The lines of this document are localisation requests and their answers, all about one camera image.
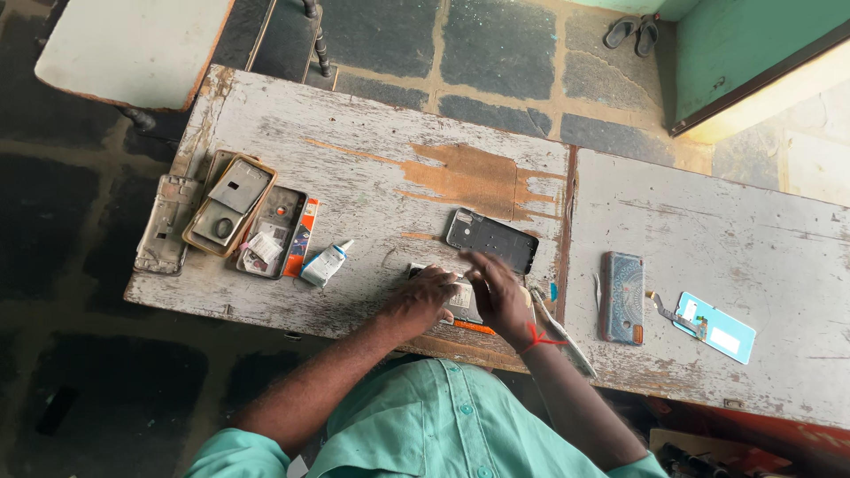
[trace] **orange packaging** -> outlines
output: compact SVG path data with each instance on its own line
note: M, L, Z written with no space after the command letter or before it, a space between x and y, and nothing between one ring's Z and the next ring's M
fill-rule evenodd
M316 214L319 212L319 200L311 197L304 204L304 215L301 218L301 224L295 231L295 240L292 241L292 248L289 249L289 258L286 260L286 268L283 270L284 276L298 277L301 275L301 269L304 266L304 256L307 255L307 246L310 243L310 234L313 233L313 223L316 221Z

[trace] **person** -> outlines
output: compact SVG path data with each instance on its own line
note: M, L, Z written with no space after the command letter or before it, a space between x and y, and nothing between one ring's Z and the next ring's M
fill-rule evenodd
M249 404L234 428L201 447L186 476L282 478L325 424L328 439L309 478L666 476L557 345L538 340L513 273L493 256L461 257L472 264L465 277L484 324L522 358L554 430L481 367L423 359L370 373L451 317L442 304L460 292L456 275L430 265L348 337Z

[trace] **red thread bracelet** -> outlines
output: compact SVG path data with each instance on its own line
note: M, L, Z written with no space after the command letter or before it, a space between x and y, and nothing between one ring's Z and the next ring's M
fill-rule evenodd
M533 324L531 322L526 322L525 325L528 326L529 332L531 332L531 343L529 344L528 347L525 347L525 350L519 352L519 355L523 355L525 352L531 350L532 347L534 347L535 345L538 345L538 344L564 344L564 345L566 345L566 344L569 343L566 340L544 339L543 336L546 335L545 330L543 332L541 332L540 335L537 335L537 326L535 324Z

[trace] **mint green shirt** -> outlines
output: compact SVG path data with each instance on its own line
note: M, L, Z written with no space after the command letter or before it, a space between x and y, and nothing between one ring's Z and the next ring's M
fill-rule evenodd
M529 413L485 370L420 360L367 376L328 419L308 478L666 478L648 454L607 474ZM275 441L226 429L195 456L190 478L284 478Z

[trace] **wooden table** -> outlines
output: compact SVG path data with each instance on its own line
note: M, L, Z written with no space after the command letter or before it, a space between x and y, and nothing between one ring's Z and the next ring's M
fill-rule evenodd
M533 280L558 284L558 319L599 373L594 384L850 424L846 208L214 65L172 174L202 178L218 149L259 156L278 184L321 199L308 256L355 239L350 259L322 290L191 248L179 277L133 274L127 300L339 338L411 261L463 270L442 236L466 206L540 238ZM688 291L755 328L751 363L648 304L643 347L600 340L592 274L608 250L642 254L647 287L668 306ZM524 370L500 338L442 324L402 349Z

